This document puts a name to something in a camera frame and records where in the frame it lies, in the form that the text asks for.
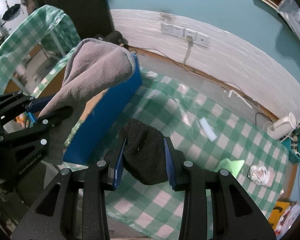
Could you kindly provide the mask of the light green paper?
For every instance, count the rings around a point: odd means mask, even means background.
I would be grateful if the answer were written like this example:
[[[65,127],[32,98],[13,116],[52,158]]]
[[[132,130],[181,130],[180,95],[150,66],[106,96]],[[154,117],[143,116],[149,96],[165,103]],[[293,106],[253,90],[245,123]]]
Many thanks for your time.
[[[244,165],[244,160],[230,160],[229,158],[222,159],[215,168],[215,172],[221,169],[228,170],[235,178],[239,175],[242,167]]]

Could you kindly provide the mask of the teal plastic basket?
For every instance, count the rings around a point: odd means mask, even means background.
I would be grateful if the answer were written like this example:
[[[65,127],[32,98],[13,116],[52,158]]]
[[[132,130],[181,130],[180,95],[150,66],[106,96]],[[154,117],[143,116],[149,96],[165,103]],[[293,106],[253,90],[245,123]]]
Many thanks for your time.
[[[288,150],[288,160],[292,164],[300,163],[300,128],[294,130],[282,145]]]

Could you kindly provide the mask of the white electric kettle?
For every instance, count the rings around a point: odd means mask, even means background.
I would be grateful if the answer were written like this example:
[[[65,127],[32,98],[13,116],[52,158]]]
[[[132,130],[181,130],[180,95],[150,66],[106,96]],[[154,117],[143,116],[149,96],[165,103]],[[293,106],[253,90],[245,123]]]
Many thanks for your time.
[[[295,115],[289,112],[287,116],[278,119],[267,128],[267,134],[275,140],[279,140],[292,132],[297,126]]]

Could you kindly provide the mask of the white plastic strip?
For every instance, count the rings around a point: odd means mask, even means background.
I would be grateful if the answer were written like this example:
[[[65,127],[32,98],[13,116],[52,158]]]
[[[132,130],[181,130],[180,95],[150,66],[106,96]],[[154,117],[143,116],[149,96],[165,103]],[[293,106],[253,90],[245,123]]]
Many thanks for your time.
[[[228,98],[231,98],[232,94],[235,94],[235,96],[237,96],[239,99],[241,99],[250,109],[252,109],[252,105],[250,103],[248,103],[247,100],[245,100],[245,98],[243,98],[243,96],[241,96],[237,91],[235,91],[233,89],[229,91]]]

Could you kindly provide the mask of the green checkered side cover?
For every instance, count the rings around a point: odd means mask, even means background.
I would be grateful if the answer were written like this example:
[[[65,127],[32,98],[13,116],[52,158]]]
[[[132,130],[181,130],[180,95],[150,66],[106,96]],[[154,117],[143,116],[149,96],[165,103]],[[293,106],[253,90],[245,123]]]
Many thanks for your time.
[[[28,16],[0,46],[0,95],[13,76],[23,58],[35,45],[41,44],[51,52],[64,52],[53,69],[31,93],[38,97],[47,85],[64,69],[81,38],[72,22],[62,9],[44,5]]]

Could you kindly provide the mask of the blue cardboard box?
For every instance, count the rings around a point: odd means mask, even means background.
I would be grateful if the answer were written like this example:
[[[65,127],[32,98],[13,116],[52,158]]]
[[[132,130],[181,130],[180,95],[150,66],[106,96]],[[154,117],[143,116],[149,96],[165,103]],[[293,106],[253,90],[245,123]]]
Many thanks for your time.
[[[98,94],[87,103],[79,122],[66,141],[64,162],[86,164],[108,129],[141,86],[138,58],[136,55],[132,57],[135,63],[133,76],[126,82]],[[50,95],[60,89],[67,60],[66,57],[60,60],[46,77],[39,78],[40,83],[34,83],[36,86],[32,91],[33,96],[38,98]]]

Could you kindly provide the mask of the black sponge cloth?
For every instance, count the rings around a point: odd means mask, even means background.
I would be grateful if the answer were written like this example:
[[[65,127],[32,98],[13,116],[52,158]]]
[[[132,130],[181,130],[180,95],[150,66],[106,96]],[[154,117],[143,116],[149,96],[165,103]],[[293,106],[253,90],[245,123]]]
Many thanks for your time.
[[[144,185],[168,181],[164,135],[159,130],[133,118],[120,129],[119,136],[126,138],[123,166],[136,180]]]

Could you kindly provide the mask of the white wall socket strip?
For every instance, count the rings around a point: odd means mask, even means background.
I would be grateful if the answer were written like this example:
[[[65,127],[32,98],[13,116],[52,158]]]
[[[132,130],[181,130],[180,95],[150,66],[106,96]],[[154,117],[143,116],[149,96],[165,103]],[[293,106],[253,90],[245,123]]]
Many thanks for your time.
[[[176,38],[181,38],[183,40],[193,42],[200,46],[210,46],[210,37],[208,35],[189,28],[180,27],[168,23],[161,23],[160,31],[162,34],[170,35]]]

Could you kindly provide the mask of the yellow black package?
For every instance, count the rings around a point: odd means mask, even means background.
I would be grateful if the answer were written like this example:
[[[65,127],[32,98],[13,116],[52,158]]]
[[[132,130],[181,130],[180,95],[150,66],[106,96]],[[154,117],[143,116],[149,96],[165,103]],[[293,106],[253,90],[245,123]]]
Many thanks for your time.
[[[288,201],[278,200],[275,203],[275,206],[272,209],[270,217],[268,218],[268,222],[271,225],[271,227],[273,228],[273,230],[275,230],[280,217],[288,209],[289,206],[290,206],[290,202],[288,202]]]

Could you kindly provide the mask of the crumpled white plastic bag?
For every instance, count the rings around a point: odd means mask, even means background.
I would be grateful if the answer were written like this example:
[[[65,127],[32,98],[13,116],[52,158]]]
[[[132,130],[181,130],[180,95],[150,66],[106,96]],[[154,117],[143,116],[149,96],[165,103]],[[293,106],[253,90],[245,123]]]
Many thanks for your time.
[[[275,172],[268,170],[263,165],[252,165],[248,171],[248,178],[256,185],[271,187],[275,178]]]

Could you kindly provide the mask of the white foam tube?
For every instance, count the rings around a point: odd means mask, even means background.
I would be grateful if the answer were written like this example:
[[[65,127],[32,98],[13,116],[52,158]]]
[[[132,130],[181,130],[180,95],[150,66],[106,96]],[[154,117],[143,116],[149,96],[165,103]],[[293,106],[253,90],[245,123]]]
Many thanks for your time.
[[[214,133],[211,126],[208,124],[207,120],[205,118],[201,118],[199,120],[200,126],[202,127],[203,131],[205,132],[207,138],[214,142],[217,139],[217,135]]]

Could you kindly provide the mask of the silver foil curtain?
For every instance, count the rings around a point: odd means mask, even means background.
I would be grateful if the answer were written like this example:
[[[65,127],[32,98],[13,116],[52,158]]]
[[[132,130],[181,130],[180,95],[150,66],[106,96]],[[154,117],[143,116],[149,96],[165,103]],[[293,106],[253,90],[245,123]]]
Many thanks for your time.
[[[295,0],[282,0],[277,12],[289,25],[292,32],[300,41],[300,8]]]

